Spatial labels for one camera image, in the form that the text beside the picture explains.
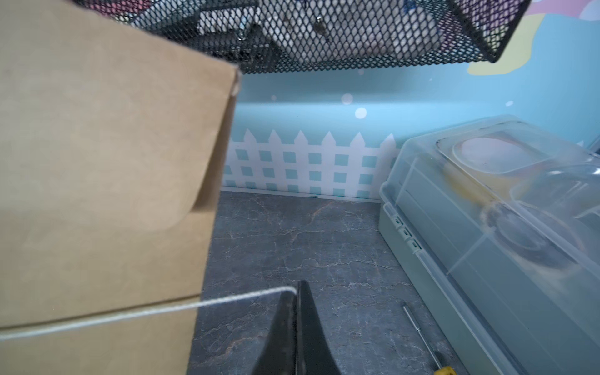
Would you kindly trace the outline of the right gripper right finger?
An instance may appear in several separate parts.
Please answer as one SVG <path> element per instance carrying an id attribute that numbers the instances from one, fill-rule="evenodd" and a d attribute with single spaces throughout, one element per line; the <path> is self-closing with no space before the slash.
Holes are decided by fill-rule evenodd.
<path id="1" fill-rule="evenodd" d="M 296 373 L 302 375 L 341 372 L 331 354 L 309 283 L 298 283 L 296 297 Z"/>

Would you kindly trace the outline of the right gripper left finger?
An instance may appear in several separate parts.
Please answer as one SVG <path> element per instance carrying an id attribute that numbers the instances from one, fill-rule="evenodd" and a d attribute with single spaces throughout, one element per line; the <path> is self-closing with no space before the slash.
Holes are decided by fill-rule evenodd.
<path id="1" fill-rule="evenodd" d="M 252 375 L 289 375 L 296 371 L 295 292 L 283 292 L 271 322 L 267 340 Z"/>

